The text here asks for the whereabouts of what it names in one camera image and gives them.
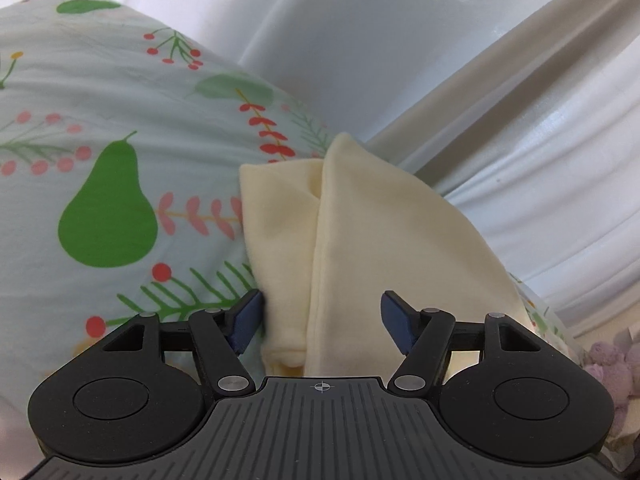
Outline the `purple teddy bear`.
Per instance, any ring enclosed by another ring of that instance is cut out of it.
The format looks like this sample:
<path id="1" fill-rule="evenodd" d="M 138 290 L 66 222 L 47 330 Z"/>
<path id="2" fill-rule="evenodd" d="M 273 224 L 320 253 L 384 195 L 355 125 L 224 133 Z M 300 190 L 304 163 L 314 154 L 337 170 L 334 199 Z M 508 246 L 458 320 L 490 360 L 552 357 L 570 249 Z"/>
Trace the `purple teddy bear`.
<path id="1" fill-rule="evenodd" d="M 639 344 L 627 351 L 605 341 L 595 342 L 586 356 L 584 370 L 597 379 L 614 403 L 611 437 L 623 430 L 630 400 L 639 396 Z"/>

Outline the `floral bed sheet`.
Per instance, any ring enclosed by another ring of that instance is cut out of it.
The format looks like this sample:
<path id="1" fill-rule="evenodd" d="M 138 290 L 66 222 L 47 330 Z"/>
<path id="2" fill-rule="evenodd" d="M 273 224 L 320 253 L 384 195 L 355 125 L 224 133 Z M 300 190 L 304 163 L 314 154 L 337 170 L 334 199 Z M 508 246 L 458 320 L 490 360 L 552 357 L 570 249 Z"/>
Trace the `floral bed sheet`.
<path id="1" fill-rule="evenodd" d="M 183 321 L 258 288 L 241 168 L 324 159 L 340 134 L 113 0 L 2 11 L 3 478 L 40 461 L 26 406 L 44 378 L 135 315 Z M 509 278 L 523 325 L 566 350 L 561 324 Z"/>

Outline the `white sheer curtain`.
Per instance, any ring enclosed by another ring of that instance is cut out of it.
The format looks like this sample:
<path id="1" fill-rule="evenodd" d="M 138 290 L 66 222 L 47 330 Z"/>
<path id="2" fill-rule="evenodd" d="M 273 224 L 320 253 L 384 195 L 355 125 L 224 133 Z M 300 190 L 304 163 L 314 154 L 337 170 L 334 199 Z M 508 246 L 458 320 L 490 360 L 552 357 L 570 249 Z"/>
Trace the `white sheer curtain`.
<path id="1" fill-rule="evenodd" d="M 638 311 L 639 0 L 117 1 L 431 185 L 576 334 Z"/>

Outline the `cream knit sweater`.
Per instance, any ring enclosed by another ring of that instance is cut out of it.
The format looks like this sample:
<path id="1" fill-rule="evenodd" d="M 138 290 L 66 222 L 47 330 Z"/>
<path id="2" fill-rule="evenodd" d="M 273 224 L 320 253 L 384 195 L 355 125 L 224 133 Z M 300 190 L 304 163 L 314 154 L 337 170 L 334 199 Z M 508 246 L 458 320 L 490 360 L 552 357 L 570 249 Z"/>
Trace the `cream knit sweater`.
<path id="1" fill-rule="evenodd" d="M 389 290 L 463 322 L 490 312 L 529 321 L 472 223 L 347 134 L 324 159 L 245 165 L 240 185 L 270 375 L 391 378 L 402 356 L 381 318 Z"/>

